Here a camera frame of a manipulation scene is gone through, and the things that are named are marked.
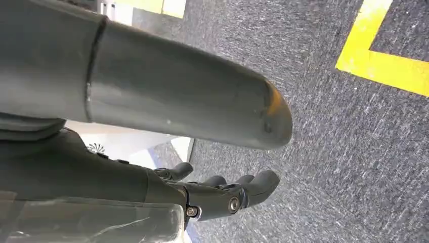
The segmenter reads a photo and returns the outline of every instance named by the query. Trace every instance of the bolt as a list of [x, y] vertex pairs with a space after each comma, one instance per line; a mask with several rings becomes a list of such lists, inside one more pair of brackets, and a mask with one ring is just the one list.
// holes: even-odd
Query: bolt
[[239, 207], [240, 207], [240, 201], [238, 200], [238, 198], [233, 197], [231, 198], [231, 200], [229, 200], [229, 205], [228, 205], [229, 212], [235, 213], [238, 211]]
[[198, 208], [196, 207], [188, 207], [186, 209], [186, 215], [188, 215], [189, 217], [195, 217], [198, 214]]

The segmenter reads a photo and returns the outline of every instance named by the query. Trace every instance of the robotic hand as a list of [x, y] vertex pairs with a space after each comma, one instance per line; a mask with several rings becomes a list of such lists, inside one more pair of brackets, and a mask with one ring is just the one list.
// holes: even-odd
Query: robotic hand
[[270, 170], [259, 172], [256, 176], [244, 175], [236, 182], [227, 184], [222, 176], [212, 176], [205, 182], [179, 183], [193, 171], [189, 163], [181, 163], [174, 169], [156, 169], [155, 173], [167, 184], [183, 190], [186, 195], [185, 212], [189, 218], [207, 220], [235, 214], [262, 203], [276, 189], [280, 182]]

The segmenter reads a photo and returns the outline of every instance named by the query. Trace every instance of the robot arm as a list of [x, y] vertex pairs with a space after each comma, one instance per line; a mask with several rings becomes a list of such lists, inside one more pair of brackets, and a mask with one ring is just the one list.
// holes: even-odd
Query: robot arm
[[290, 139], [283, 97], [247, 68], [55, 0], [5, 1], [0, 23], [2, 113], [259, 149]]

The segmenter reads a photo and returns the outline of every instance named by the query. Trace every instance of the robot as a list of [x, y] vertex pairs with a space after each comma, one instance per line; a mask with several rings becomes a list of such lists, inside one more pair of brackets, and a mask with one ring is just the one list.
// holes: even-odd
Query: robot
[[111, 160], [64, 127], [280, 147], [292, 118], [262, 75], [55, 0], [5, 1], [0, 12], [0, 242], [169, 242], [190, 220], [234, 215], [279, 184], [270, 170], [182, 183], [188, 163]]

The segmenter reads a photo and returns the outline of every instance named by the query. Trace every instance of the yellow floor marking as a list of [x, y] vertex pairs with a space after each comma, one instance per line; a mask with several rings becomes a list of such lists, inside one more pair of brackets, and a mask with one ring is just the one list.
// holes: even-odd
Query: yellow floor marking
[[183, 18], [186, 0], [116, 0], [116, 3], [126, 4], [156, 14]]
[[161, 14], [164, 0], [116, 0], [117, 4], [126, 4], [136, 9]]
[[185, 14], [186, 0], [164, 0], [162, 13], [177, 18], [183, 18]]
[[363, 1], [335, 67], [429, 97], [429, 62], [369, 50], [392, 1]]

